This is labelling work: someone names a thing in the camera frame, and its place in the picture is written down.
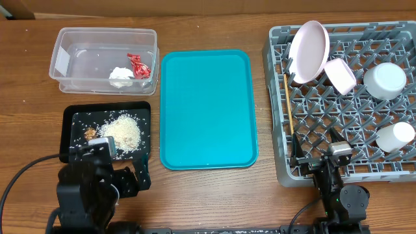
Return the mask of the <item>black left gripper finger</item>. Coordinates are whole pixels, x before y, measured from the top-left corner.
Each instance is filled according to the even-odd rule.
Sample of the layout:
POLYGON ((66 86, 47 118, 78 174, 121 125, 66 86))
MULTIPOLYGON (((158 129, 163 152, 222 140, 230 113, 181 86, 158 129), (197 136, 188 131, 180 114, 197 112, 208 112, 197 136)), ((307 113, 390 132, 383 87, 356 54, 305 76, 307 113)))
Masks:
POLYGON ((70 146, 68 153, 68 162, 77 162, 82 161, 83 155, 85 153, 83 146, 70 146))
POLYGON ((143 155, 133 161, 139 191, 148 190, 151 187, 148 160, 149 157, 147 155, 143 155))

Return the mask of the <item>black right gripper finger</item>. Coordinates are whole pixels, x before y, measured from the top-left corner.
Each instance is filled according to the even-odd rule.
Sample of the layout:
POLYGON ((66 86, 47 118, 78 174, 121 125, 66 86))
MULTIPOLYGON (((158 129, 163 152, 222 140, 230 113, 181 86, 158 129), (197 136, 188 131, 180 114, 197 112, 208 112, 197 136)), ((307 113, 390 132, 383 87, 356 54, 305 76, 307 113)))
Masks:
POLYGON ((296 133, 292 134, 291 166, 298 165, 299 160, 305 159, 304 152, 296 133))
POLYGON ((334 127, 329 129, 329 133, 332 143, 345 141, 345 138, 334 127))

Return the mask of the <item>brown food scrap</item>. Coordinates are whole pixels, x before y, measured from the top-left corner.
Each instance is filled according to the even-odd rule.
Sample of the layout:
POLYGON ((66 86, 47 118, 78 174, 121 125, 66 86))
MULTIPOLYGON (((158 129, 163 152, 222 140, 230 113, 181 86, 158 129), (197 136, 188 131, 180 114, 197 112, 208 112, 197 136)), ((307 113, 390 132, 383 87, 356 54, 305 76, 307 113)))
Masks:
POLYGON ((84 132, 84 137, 86 141, 92 140, 97 138, 97 131, 92 127, 87 127, 86 131, 84 132))

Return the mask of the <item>white rice pile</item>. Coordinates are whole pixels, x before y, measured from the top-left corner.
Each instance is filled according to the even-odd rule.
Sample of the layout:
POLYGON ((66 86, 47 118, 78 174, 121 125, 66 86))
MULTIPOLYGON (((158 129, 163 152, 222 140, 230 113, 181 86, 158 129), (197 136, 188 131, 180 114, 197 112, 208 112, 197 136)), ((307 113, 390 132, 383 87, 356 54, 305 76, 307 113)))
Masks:
POLYGON ((78 112, 70 121, 70 146, 84 146, 87 127, 97 131, 97 138, 112 136, 116 145, 114 161, 135 160, 150 154, 150 110, 104 110, 78 112))

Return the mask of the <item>cream white cup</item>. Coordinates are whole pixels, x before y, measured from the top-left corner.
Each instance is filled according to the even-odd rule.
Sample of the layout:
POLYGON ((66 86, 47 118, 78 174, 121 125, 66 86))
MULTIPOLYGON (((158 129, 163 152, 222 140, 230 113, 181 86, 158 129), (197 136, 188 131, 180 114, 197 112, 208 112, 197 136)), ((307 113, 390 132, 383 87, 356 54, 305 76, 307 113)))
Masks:
POLYGON ((378 147, 388 153, 398 151, 415 138, 414 128, 406 122, 398 122, 377 131, 378 147))

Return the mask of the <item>small pink bowl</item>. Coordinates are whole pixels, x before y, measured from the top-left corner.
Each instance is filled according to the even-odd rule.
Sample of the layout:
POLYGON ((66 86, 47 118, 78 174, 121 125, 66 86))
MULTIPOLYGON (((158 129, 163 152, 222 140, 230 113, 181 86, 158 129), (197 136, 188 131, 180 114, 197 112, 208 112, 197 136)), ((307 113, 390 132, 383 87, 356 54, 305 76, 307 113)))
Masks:
POLYGON ((328 61, 324 71, 335 89, 343 96, 347 95, 356 86, 356 78, 352 70, 341 58, 328 61))

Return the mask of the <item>grey white bowl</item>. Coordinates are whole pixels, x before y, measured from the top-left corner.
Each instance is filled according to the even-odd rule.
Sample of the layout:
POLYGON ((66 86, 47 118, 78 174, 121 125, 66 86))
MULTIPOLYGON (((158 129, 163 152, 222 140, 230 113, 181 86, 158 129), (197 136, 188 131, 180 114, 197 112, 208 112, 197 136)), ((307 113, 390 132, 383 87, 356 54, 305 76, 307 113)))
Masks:
POLYGON ((367 92, 381 100, 392 100, 399 96, 406 81, 404 70, 391 62, 384 62, 369 69, 363 78, 367 92))

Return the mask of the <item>wooden chopstick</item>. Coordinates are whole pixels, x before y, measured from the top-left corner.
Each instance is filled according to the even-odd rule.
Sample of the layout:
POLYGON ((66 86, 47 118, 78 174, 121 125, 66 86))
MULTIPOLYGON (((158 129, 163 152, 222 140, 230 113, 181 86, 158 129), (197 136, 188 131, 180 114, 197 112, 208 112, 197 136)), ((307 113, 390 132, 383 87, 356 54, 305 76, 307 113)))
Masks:
POLYGON ((287 113, 289 118, 289 127, 291 130, 291 135, 294 133, 294 126, 293 126, 293 117, 292 117, 292 109, 291 109, 291 101, 290 101, 290 93, 289 93, 289 87, 288 87, 288 80, 287 80, 287 74, 283 74, 283 82, 284 82, 284 88, 285 88, 285 97, 286 97, 286 103, 287 103, 287 113))

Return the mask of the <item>white tissue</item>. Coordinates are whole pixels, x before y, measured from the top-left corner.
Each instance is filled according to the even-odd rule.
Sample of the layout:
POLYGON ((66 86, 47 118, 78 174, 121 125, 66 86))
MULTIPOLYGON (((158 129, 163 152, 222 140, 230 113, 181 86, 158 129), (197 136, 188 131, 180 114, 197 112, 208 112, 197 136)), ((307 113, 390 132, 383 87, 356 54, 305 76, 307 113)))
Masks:
POLYGON ((125 86, 132 86, 132 78, 134 77, 133 72, 128 68, 115 67, 111 72, 109 79, 110 84, 113 87, 121 88, 125 86))

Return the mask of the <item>large pink plate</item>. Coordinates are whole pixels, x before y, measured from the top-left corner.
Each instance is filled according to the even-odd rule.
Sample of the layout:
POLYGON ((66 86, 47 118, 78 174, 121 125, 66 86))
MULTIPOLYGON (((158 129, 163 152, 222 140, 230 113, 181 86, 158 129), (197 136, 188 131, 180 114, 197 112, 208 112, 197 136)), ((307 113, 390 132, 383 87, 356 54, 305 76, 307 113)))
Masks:
POLYGON ((293 81, 304 84, 317 78, 323 71, 330 50, 327 30, 317 21, 308 21, 295 34, 289 50, 293 81))

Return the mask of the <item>red strawberry candy wrapper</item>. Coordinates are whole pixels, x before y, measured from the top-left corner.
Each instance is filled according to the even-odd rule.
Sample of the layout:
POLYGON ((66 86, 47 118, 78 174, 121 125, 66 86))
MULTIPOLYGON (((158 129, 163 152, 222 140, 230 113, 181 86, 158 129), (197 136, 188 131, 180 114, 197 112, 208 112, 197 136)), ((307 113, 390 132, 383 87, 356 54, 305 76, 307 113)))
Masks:
POLYGON ((151 70, 147 65, 141 62, 140 55, 133 55, 128 53, 127 58, 130 60, 135 79, 150 78, 151 70))

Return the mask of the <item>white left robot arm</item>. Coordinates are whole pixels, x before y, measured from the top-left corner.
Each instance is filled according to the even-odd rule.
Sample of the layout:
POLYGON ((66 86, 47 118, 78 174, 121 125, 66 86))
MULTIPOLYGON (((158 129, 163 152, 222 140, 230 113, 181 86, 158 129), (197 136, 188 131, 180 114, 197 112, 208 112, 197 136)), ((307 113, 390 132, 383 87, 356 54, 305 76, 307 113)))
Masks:
POLYGON ((115 170, 109 143, 75 147, 58 173, 59 207, 46 233, 143 233, 135 222, 111 222, 116 204, 151 186, 148 156, 133 161, 134 171, 115 170))

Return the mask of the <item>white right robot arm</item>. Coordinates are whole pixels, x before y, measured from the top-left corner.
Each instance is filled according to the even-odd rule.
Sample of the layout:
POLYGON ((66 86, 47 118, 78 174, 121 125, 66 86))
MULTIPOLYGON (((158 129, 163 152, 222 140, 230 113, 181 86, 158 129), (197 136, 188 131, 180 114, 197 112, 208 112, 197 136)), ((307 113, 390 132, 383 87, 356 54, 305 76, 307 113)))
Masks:
POLYGON ((362 186, 345 185, 340 167, 350 164, 352 145, 334 128, 330 128, 331 144, 319 158, 306 158, 298 137, 292 134, 292 159, 303 176, 312 175, 319 197, 292 218, 288 233, 303 233, 295 226, 296 219, 317 202, 322 202, 326 216, 316 218, 307 230, 310 233, 369 233, 361 221, 367 217, 370 192, 362 186))

